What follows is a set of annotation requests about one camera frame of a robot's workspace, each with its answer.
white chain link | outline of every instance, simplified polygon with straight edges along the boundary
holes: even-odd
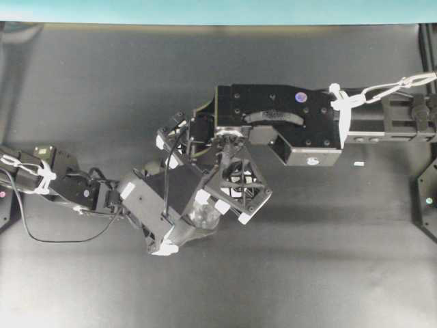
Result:
[[[352,119],[352,108],[375,103],[385,96],[394,94],[400,89],[409,89],[411,87],[419,87],[437,80],[437,72],[426,72],[422,74],[412,75],[411,77],[404,77],[396,83],[388,83],[381,85],[374,85],[366,87],[360,94],[349,96],[348,93],[340,88],[340,85],[333,83],[329,87],[329,92],[335,96],[335,100],[331,102],[334,110],[340,112],[339,133],[341,149],[344,147],[346,138],[348,137],[350,129],[350,121]],[[379,94],[376,94],[370,99],[366,98],[366,94],[373,90],[387,89]]]
[[[381,85],[374,85],[372,87],[366,87],[361,94],[365,97],[366,93],[373,91],[373,90],[379,90],[379,89],[386,89],[383,92],[380,92],[379,94],[376,94],[369,100],[365,97],[365,103],[371,104],[375,103],[385,96],[389,96],[391,94],[394,94],[395,92],[399,91],[400,89],[410,89],[411,87],[420,87],[421,85],[425,85],[428,83],[431,83],[432,81],[435,81],[437,79],[437,73],[436,72],[426,72],[422,74],[416,74],[412,75],[411,77],[403,77],[401,80],[399,80],[396,83],[388,83],[388,84],[381,84]]]

white label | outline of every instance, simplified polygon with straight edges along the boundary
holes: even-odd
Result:
[[[125,200],[130,195],[130,193],[132,193],[132,190],[134,189],[135,189],[135,185],[129,182],[127,186],[124,187],[122,193],[120,194],[120,197]]]

black metal bracket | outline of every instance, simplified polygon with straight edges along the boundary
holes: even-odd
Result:
[[[419,227],[437,242],[437,159],[417,179],[421,217]]]
[[[0,232],[6,229],[12,222],[13,201],[13,190],[0,186]]]

wire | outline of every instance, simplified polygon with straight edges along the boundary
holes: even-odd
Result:
[[[98,174],[99,179],[91,176],[94,172],[96,172]],[[71,171],[71,172],[67,172],[66,176],[78,176],[79,178],[83,178],[87,181],[87,184],[90,185],[93,181],[97,182],[97,183],[104,183],[109,190],[114,190],[114,186],[111,184],[117,184],[118,181],[116,180],[108,180],[104,174],[102,173],[102,171],[100,169],[98,169],[97,167],[92,167],[89,170],[89,173],[84,172],[84,171]]]
[[[103,172],[101,169],[99,169],[98,167],[92,167],[91,169],[89,169],[88,174],[89,176],[92,176],[93,173],[96,172],[97,175],[99,176],[100,179],[102,179],[102,181],[104,181],[103,183],[105,183],[105,185],[110,189],[110,190],[114,190],[114,188],[111,186],[111,183],[109,182],[109,180],[106,178],[106,176],[104,176]]]
[[[164,211],[163,211],[163,216],[165,218],[167,218],[167,214],[169,212],[169,187],[170,187],[169,170],[170,170],[171,155],[175,152],[176,148],[178,147],[180,139],[182,138],[182,136],[185,134],[186,131],[187,131],[187,127],[181,128],[181,131],[180,131],[178,137],[176,138],[173,147],[170,150],[169,156],[167,158],[167,162],[165,164],[165,170],[164,170]]]
[[[64,244],[64,243],[86,243],[88,241],[92,241],[93,239],[98,238],[99,236],[101,236],[102,234],[104,234],[109,227],[112,225],[112,223],[115,221],[115,219],[117,219],[118,215],[119,215],[119,211],[117,213],[115,213],[112,217],[112,219],[108,222],[108,224],[105,225],[105,227],[103,228],[102,231],[100,231],[99,233],[95,234],[94,236],[91,236],[89,238],[86,239],[82,239],[82,240],[73,240],[73,241],[48,241],[48,240],[44,240],[41,238],[37,238],[35,237],[32,233],[30,233],[29,228],[27,227],[27,222],[26,222],[26,216],[25,216],[25,209],[23,206],[23,199],[21,198],[21,194],[18,191],[14,178],[11,176],[11,173],[9,173],[7,170],[3,169],[2,167],[0,167],[0,170],[6,174],[6,176],[8,176],[9,181],[11,182],[11,187],[12,190],[15,193],[16,199],[18,200],[18,206],[20,208],[20,215],[21,215],[21,220],[23,221],[23,226],[26,230],[26,233],[29,235],[30,238],[32,238],[35,241],[39,241],[40,243],[53,243],[53,244]]]

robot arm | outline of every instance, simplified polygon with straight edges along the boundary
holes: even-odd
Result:
[[[119,182],[81,172],[73,156],[54,147],[37,147],[33,155],[2,148],[0,168],[20,191],[80,213],[95,211],[105,184],[108,215],[141,229],[149,253],[170,255],[214,233],[228,212],[247,224],[268,201],[272,189],[248,143],[268,146],[284,165],[314,167],[334,165],[345,143],[436,141],[436,95],[399,91],[434,79],[433,72],[363,90],[218,86],[213,100],[191,117],[177,113],[158,130],[156,146],[168,154],[164,161]],[[10,185],[1,172],[0,183]]]

